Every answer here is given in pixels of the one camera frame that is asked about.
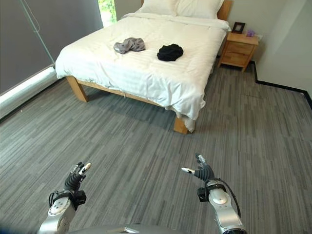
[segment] gray roller blind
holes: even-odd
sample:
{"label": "gray roller blind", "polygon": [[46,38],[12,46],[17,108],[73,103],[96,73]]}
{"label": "gray roller blind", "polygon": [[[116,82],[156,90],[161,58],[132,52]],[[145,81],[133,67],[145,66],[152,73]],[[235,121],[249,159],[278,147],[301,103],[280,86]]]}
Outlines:
{"label": "gray roller blind", "polygon": [[51,65],[18,0],[0,0],[0,93]]}
{"label": "gray roller blind", "polygon": [[54,60],[61,49],[102,28],[97,0],[26,0]]}

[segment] headboard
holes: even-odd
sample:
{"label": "headboard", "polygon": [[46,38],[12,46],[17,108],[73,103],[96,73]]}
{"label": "headboard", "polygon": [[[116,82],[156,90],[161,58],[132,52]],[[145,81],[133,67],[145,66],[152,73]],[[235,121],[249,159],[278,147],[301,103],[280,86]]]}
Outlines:
{"label": "headboard", "polygon": [[227,20],[228,19],[232,3],[233,3],[233,0],[224,0],[220,10],[217,13],[219,20]]}

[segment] robotic arm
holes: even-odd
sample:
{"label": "robotic arm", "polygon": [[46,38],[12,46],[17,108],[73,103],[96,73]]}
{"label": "robotic arm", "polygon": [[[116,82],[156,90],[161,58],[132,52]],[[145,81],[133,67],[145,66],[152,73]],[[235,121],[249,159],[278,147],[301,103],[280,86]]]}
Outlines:
{"label": "robotic arm", "polygon": [[78,206],[86,201],[86,194],[83,190],[79,191],[79,187],[90,167],[91,163],[86,165],[78,163],[69,173],[63,191],[50,194],[48,217],[40,226],[39,234],[62,234],[68,231]]}
{"label": "robotic arm", "polygon": [[[182,168],[182,171],[193,174],[205,181],[205,188],[199,188],[197,195],[200,202],[209,201],[215,211],[215,220],[220,234],[247,234],[240,220],[240,210],[236,198],[230,187],[221,179],[215,178],[212,168],[206,163],[202,155],[196,154],[199,170]],[[231,197],[227,194],[223,182],[229,188],[237,206],[237,212],[231,205]]]}
{"label": "robotic arm", "polygon": [[[247,234],[241,220],[240,210],[236,198],[230,187],[221,179],[215,178],[211,167],[206,160],[199,154],[196,155],[201,167],[199,170],[182,168],[184,172],[205,181],[205,187],[197,190],[200,202],[209,201],[215,211],[216,223],[220,234]],[[42,223],[39,234],[54,233],[64,234],[69,230],[69,225],[73,220],[79,205],[86,201],[86,195],[83,190],[79,191],[81,182],[86,177],[86,172],[91,167],[91,163],[83,165],[78,163],[69,173],[64,189],[61,192],[55,191],[50,194],[48,217]],[[237,213],[231,205],[231,197],[227,194],[224,183],[231,192],[237,206]],[[158,226],[126,225],[126,226],[107,226],[94,227],[88,230],[81,230],[75,233],[148,233],[148,234],[181,234],[177,230],[169,230]]]}

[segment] drawer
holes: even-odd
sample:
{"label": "drawer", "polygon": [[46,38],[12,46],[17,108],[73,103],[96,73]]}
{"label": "drawer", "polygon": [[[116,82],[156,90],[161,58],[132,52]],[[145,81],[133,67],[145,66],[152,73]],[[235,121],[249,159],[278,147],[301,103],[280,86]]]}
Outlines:
{"label": "drawer", "polygon": [[254,47],[253,45],[230,41],[228,47],[226,48],[226,51],[239,53],[243,55],[250,55],[250,53],[253,50],[253,47]]}
{"label": "drawer", "polygon": [[240,65],[244,66],[248,60],[249,55],[237,54],[232,52],[225,52],[222,62],[230,63],[230,65]]}

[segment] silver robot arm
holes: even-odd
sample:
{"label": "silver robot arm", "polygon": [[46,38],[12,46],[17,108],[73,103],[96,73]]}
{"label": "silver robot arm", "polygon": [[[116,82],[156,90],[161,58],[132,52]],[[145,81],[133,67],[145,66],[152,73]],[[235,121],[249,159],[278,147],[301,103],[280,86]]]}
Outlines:
{"label": "silver robot arm", "polygon": [[69,173],[63,191],[50,194],[48,217],[38,234],[64,234],[69,230],[78,206],[86,201],[86,195],[84,191],[79,191],[79,187],[90,167],[91,163],[78,163]]}
{"label": "silver robot arm", "polygon": [[[239,207],[237,207],[237,214],[231,205],[231,197],[226,192],[224,185],[220,183],[222,180],[215,178],[213,170],[206,163],[203,156],[196,154],[196,158],[198,163],[201,165],[199,170],[182,168],[182,171],[193,174],[194,176],[205,181],[205,188],[199,188],[197,195],[201,202],[209,201],[214,208],[215,220],[219,233],[247,234],[246,229],[240,220]],[[236,198],[232,191],[231,193],[236,202]]]}

